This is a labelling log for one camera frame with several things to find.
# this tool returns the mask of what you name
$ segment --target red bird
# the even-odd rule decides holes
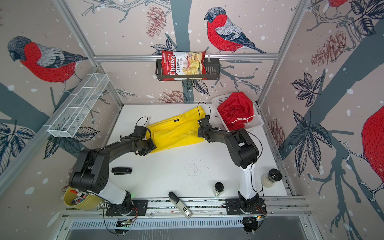
[[[347,147],[349,154],[346,159],[347,161],[351,154],[361,157],[370,164],[373,171],[380,177],[381,185],[375,190],[370,189],[367,184],[363,182],[360,183],[372,193],[372,199],[369,200],[375,202],[375,194],[379,190],[384,189],[384,106],[370,116],[364,123],[362,128],[363,154],[351,152],[346,142],[341,143],[345,144]]]
[[[259,53],[266,53],[258,49],[243,33],[243,30],[233,24],[225,10],[221,7],[214,7],[208,10],[204,17],[207,20],[208,39],[214,45],[218,52],[231,51],[242,48],[250,48]]]
[[[337,15],[340,15],[341,13],[338,11],[338,7],[341,6],[342,4],[346,3],[348,0],[325,0],[326,3],[328,3],[328,6],[329,7],[334,7],[336,8],[336,14],[335,16]],[[328,11],[328,7],[326,7],[327,9],[325,10],[325,13],[324,13],[324,16],[326,16],[326,13]]]
[[[29,38],[17,36],[8,43],[8,51],[13,61],[20,60],[41,80],[51,83],[63,83],[75,75],[75,68],[87,57],[51,48],[32,42]]]

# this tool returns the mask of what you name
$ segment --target white drawstring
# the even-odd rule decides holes
[[[248,123],[248,127],[249,127],[248,119],[250,119],[251,117],[254,117],[254,116],[260,116],[260,115],[259,115],[259,114],[255,114],[255,115],[253,115],[253,116],[250,116],[249,118],[237,118],[237,120],[235,120],[235,121],[233,121],[233,122],[231,122],[231,123],[234,123],[234,122],[239,121],[239,120],[246,120],[247,123]]]

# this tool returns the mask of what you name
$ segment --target white table surface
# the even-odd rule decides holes
[[[120,135],[133,133],[137,120],[143,116],[149,118],[149,124],[185,113],[197,104],[149,104],[124,105],[112,131],[108,144],[119,140]],[[209,108],[200,104],[206,114]],[[222,127],[214,109],[210,123],[213,127]],[[138,125],[144,124],[146,118]],[[261,190],[260,179],[271,168],[277,168],[262,127],[251,131],[263,144],[262,156],[255,163],[254,188]],[[250,135],[259,151],[259,141]],[[132,174],[113,175],[113,167],[131,167]],[[221,197],[236,197],[240,186],[241,169],[231,160],[227,146],[220,142],[193,144],[184,147],[139,156],[127,153],[109,164],[109,179],[121,189],[128,190],[132,197],[152,198],[168,197],[170,191],[179,197],[214,197],[213,186],[222,182],[224,192]],[[284,184],[279,181],[271,188],[264,188],[265,196],[287,196]]]

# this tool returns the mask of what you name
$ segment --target metal base plate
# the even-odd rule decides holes
[[[145,212],[147,211],[147,205],[148,205],[148,200],[132,200],[133,206],[137,207],[138,209],[138,216],[145,216]],[[113,205],[111,206],[107,211],[105,212],[105,215],[107,217],[121,217],[121,212],[124,212],[122,209],[117,209]],[[132,211],[127,215],[127,216],[136,216],[136,211],[132,209]]]
[[[266,212],[264,199],[262,199],[262,198],[259,198],[259,203],[257,204],[257,206],[262,211],[260,211],[258,208],[255,207],[255,209],[251,213],[244,213],[240,208],[239,199],[226,199],[225,205],[227,206],[227,214],[228,215],[239,215],[239,214],[264,215],[264,213],[262,211]]]

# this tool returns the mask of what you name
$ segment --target yellow raincoat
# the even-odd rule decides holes
[[[203,118],[205,112],[200,106],[199,111]],[[204,138],[197,136],[199,130],[197,120],[199,120],[199,113],[197,108],[194,108],[181,115],[149,125],[148,128],[152,133],[151,138],[156,145],[156,149],[151,153],[203,142]]]

